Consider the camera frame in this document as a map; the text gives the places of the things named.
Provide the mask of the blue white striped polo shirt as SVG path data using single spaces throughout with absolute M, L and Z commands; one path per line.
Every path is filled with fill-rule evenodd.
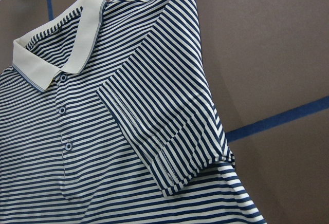
M 196 0 L 77 0 L 1 74 L 1 223 L 264 223 L 207 83 Z

